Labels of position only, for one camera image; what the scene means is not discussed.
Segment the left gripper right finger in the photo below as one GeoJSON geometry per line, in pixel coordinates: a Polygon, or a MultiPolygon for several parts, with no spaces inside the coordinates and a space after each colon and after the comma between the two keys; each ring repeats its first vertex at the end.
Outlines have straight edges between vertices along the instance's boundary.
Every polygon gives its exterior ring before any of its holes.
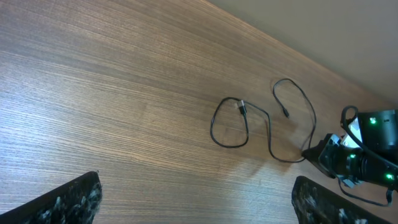
{"type": "Polygon", "coordinates": [[[302,175],[295,180],[292,205],[299,224],[389,224],[302,175]]]}

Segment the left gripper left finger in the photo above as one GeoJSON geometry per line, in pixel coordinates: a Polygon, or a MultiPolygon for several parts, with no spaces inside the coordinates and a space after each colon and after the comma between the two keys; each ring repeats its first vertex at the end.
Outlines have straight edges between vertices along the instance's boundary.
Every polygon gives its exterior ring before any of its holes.
{"type": "Polygon", "coordinates": [[[103,198],[95,171],[87,172],[1,215],[1,223],[93,223],[103,198]]]}

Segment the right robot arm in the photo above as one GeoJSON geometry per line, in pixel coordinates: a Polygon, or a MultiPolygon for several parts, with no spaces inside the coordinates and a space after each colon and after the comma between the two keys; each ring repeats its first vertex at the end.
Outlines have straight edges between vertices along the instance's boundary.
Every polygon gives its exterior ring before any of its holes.
{"type": "Polygon", "coordinates": [[[327,134],[303,157],[345,186],[368,182],[397,190],[397,110],[360,112],[347,106],[341,113],[346,134],[327,134]]]}

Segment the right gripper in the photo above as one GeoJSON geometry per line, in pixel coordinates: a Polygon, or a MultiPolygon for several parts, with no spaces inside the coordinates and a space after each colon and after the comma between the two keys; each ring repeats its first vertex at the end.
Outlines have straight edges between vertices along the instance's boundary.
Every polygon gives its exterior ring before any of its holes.
{"type": "Polygon", "coordinates": [[[327,134],[317,146],[304,150],[302,156],[327,177],[353,188],[364,182],[360,171],[364,152],[360,147],[346,147],[341,142],[337,135],[327,134]]]}

